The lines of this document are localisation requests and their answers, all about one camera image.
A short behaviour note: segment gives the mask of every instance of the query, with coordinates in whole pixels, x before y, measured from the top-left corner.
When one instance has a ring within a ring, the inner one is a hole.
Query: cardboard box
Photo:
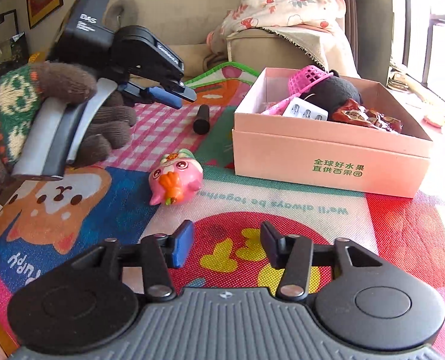
[[[402,121],[402,134],[330,121],[257,113],[289,96],[293,69],[266,68],[234,114],[237,175],[412,198],[433,142],[380,83],[344,77],[366,108]]]

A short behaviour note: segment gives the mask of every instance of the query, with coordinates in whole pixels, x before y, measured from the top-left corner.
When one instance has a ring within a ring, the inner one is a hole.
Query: gray plush object
[[[340,78],[337,71],[333,70],[330,72],[334,75],[318,82],[308,93],[301,95],[301,98],[304,98],[308,94],[313,94],[306,101],[326,110],[329,118],[348,99],[356,100],[359,104],[363,103],[361,95],[354,85],[348,80]]]
[[[104,26],[116,32],[121,27],[135,25],[138,16],[139,10],[135,0],[117,0],[107,10]]]

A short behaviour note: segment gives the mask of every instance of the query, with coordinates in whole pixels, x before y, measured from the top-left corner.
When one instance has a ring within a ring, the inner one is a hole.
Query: pink plastic basket
[[[289,79],[289,93],[293,95],[307,92],[312,86],[330,76],[332,73],[326,73],[313,64],[306,66]]]

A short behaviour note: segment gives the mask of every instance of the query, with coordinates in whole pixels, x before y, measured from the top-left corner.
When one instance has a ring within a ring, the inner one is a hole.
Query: gray ridged surface
[[[229,297],[221,294],[230,293]],[[442,360],[429,347],[380,355],[345,347],[318,329],[306,308],[280,302],[266,288],[185,288],[151,304],[110,345],[68,360]],[[13,360],[52,360],[21,348]]]

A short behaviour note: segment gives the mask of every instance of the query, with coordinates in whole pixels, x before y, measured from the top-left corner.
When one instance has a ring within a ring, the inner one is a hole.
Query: black cap
[[[196,134],[204,135],[209,132],[210,128],[209,105],[203,104],[199,107],[198,114],[193,123],[193,130]]]

